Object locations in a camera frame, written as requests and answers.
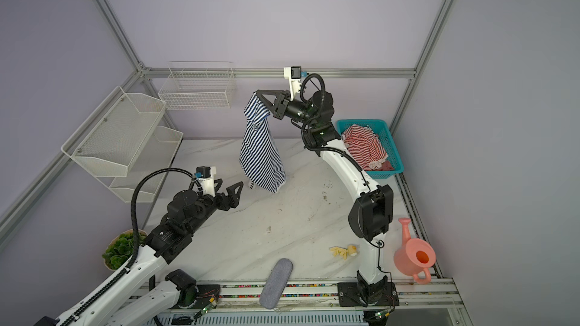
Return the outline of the blue white striped tank top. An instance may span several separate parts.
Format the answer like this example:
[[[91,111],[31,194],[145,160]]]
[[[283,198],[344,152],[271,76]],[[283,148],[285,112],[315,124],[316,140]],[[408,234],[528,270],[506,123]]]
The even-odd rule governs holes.
[[[285,184],[286,174],[270,133],[270,111],[255,92],[243,113],[246,117],[246,130],[240,149],[240,166],[249,179],[251,188],[260,187],[270,193],[278,193]]]

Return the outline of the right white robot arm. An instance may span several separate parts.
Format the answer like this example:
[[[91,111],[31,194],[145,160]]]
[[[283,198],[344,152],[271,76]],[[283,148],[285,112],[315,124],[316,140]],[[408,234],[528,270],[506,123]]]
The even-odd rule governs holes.
[[[322,89],[311,99],[295,100],[290,91],[258,90],[248,103],[245,114],[248,122],[244,141],[253,140],[252,149],[242,155],[240,161],[252,182],[268,189],[282,181],[279,171],[268,175],[264,171],[267,154],[271,154],[273,169],[281,169],[282,163],[268,128],[267,117],[285,117],[300,128],[306,149],[315,152],[339,176],[353,199],[353,207],[348,222],[353,233],[366,240],[376,250],[370,258],[361,263],[358,276],[372,285],[378,283],[383,273],[380,270],[382,235],[388,232],[393,221],[394,191],[388,185],[374,181],[355,159],[347,152],[347,147],[332,124],[332,95]]]

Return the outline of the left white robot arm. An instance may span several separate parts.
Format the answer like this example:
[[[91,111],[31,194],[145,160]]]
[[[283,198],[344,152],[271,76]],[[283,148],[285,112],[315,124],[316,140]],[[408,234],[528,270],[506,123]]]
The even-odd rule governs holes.
[[[173,270],[164,281],[134,302],[129,298],[145,282],[166,268],[193,240],[196,232],[216,211],[236,208],[243,183],[219,193],[219,182],[202,181],[203,192],[189,188],[176,194],[165,219],[106,281],[57,318],[44,317],[39,325],[140,325],[168,309],[213,308],[221,291],[213,285],[200,289],[196,279],[183,270]]]

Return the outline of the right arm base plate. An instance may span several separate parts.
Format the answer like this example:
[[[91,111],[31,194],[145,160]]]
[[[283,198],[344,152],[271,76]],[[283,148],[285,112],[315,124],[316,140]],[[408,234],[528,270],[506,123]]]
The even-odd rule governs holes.
[[[400,306],[398,291],[393,282],[380,281],[372,285],[341,282],[337,287],[341,307]]]

